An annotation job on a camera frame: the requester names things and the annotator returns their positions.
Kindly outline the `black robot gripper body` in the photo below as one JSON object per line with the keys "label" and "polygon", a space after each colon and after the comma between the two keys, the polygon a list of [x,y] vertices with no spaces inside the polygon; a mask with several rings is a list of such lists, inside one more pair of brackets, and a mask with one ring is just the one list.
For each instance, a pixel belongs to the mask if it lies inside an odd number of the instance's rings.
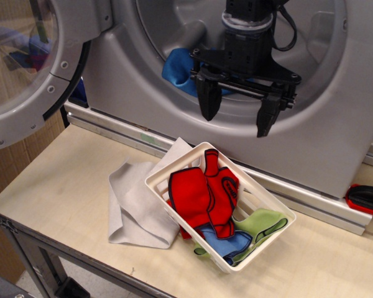
{"label": "black robot gripper body", "polygon": [[275,24],[226,28],[222,50],[194,49],[191,79],[201,68],[219,76],[221,100],[223,91],[233,91],[261,101],[270,93],[281,97],[280,108],[291,108],[295,103],[295,90],[301,77],[279,65],[272,57],[277,48],[274,38]]}

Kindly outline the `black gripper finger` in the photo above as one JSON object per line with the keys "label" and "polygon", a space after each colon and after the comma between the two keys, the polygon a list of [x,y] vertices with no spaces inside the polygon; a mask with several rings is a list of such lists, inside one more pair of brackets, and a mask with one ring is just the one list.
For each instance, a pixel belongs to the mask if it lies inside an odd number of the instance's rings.
{"label": "black gripper finger", "polygon": [[268,136],[271,127],[280,113],[281,97],[276,93],[270,93],[263,98],[261,107],[257,113],[257,137]]}
{"label": "black gripper finger", "polygon": [[196,92],[202,116],[211,121],[221,105],[221,88],[219,76],[208,68],[201,68],[195,77]]}

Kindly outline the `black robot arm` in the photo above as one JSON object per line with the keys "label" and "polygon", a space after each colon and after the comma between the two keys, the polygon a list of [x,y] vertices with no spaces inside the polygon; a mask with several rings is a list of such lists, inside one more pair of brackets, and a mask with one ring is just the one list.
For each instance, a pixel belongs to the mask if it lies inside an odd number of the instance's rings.
{"label": "black robot arm", "polygon": [[297,42],[278,47],[274,33],[281,14],[292,30],[297,27],[285,9],[285,1],[227,1],[222,13],[225,27],[222,50],[194,49],[190,56],[202,116],[211,121],[218,113],[222,91],[228,90],[261,101],[257,113],[257,136],[265,137],[280,112],[292,108],[301,76],[279,65],[272,50],[286,52]]}

